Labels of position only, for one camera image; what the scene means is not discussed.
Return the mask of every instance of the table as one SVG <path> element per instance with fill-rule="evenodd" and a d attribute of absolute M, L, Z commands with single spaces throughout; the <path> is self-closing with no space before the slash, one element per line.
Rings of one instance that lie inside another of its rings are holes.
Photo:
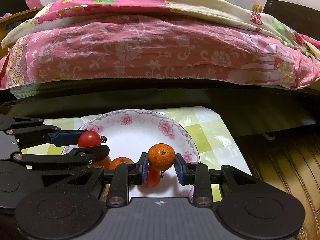
<path fill-rule="evenodd" d="M 251 175 L 238 146 L 233 140 L 221 117 L 205 107 L 184 107 L 152 110 L 175 120 L 192 137 L 198 149 L 201 163 L 209 169 L 220 169 L 221 165 L 234 166 Z M 79 129 L 97 115 L 82 118 L 61 118 L 44 120 L 44 124 L 60 127 L 62 130 Z M 22 153 L 60 155 L 63 147 L 43 144 L 22 150 Z M 219 186 L 212 185 L 214 201 L 221 200 Z"/>

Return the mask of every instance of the floral plate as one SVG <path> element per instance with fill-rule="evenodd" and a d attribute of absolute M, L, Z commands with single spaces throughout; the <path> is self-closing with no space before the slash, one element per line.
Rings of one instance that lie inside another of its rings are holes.
<path fill-rule="evenodd" d="M 94 130 L 107 138 L 109 156 L 128 157 L 137 162 L 142 152 L 148 152 L 157 143 L 170 145 L 187 163 L 200 162 L 195 143 L 186 130 L 169 117 L 148 110 L 124 109 L 102 114 L 79 129 Z M 77 145 L 66 146 L 62 155 Z M 160 183 L 152 188 L 134 186 L 130 197 L 178 197 L 193 196 L 193 186 L 181 186 L 174 165 L 165 171 Z"/>

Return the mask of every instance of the pink floral bed sheet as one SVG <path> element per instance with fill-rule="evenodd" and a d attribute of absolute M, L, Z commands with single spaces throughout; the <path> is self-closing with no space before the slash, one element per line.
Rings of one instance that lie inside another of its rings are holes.
<path fill-rule="evenodd" d="M 1 89 L 91 78 L 199 78 L 303 88 L 320 62 L 261 33 L 180 16 L 119 15 L 26 35 L 0 61 Z"/>

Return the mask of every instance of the dark headboard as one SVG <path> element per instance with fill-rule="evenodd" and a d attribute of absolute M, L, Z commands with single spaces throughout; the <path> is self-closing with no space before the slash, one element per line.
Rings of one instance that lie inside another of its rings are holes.
<path fill-rule="evenodd" d="M 267 0 L 263 13 L 277 18 L 297 33 L 320 41 L 320 11 L 290 2 Z"/>

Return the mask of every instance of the orange toy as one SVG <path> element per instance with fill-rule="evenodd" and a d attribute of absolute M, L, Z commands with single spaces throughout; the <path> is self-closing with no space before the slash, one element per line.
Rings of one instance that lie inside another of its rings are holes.
<path fill-rule="evenodd" d="M 121 163 L 128 163 L 128 162 L 133 162 L 133 161 L 127 157 L 116 158 L 110 163 L 109 170 L 114 170 L 117 165 L 119 165 Z"/>
<path fill-rule="evenodd" d="M 111 159 L 109 156 L 107 156 L 104 160 L 94 162 L 93 164 L 88 166 L 88 168 L 91 168 L 96 165 L 101 165 L 101 166 L 103 166 L 103 169 L 106 171 L 109 169 L 110 163 L 111 163 Z"/>
<path fill-rule="evenodd" d="M 174 163 L 175 153 L 171 146 L 158 143 L 148 151 L 148 162 L 150 167 L 156 171 L 166 171 Z"/>

